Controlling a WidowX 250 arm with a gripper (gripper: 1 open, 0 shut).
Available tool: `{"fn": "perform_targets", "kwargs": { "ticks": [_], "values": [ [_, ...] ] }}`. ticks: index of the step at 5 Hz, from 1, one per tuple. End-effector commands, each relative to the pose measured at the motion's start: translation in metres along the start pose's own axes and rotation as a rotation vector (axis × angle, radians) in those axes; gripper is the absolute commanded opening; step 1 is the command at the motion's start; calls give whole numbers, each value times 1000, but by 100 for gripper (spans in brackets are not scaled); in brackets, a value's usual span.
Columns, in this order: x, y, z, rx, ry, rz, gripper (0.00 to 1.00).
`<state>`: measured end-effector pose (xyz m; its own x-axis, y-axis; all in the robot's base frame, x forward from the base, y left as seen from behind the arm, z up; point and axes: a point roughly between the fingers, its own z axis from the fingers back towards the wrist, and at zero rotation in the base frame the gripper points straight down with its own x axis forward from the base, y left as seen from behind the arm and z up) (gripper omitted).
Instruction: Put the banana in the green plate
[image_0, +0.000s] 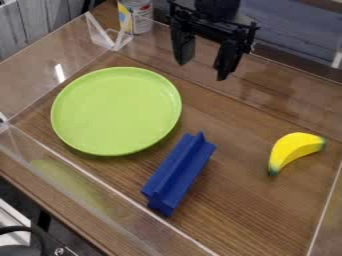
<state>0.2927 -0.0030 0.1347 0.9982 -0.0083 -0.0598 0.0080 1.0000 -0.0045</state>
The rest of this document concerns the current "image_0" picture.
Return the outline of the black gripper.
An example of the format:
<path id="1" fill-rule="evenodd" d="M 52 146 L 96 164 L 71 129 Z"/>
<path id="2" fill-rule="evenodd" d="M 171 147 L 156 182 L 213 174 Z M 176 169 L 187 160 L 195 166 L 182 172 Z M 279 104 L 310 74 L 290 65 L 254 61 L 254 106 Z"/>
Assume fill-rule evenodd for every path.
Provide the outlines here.
<path id="1" fill-rule="evenodd" d="M 251 52 L 259 30 L 257 21 L 241 12 L 241 3 L 242 0 L 168 0 L 172 18 L 188 22 L 213 40 L 233 39 L 222 42 L 214 61 L 218 81 L 226 80 L 237 70 L 243 52 Z M 171 42 L 175 60 L 184 65 L 194 57 L 195 33 L 176 19 L 171 20 Z"/>

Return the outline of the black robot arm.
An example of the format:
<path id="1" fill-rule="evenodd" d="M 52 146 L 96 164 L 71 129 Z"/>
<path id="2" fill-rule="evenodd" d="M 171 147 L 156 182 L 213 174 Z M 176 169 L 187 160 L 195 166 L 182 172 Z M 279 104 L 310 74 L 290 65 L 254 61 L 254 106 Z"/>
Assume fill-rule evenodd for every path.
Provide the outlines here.
<path id="1" fill-rule="evenodd" d="M 235 72 L 253 50 L 258 23 L 239 14 L 241 0 L 168 0 L 174 58 L 179 65 L 195 56 L 197 37 L 219 44 L 213 67 L 217 80 Z"/>

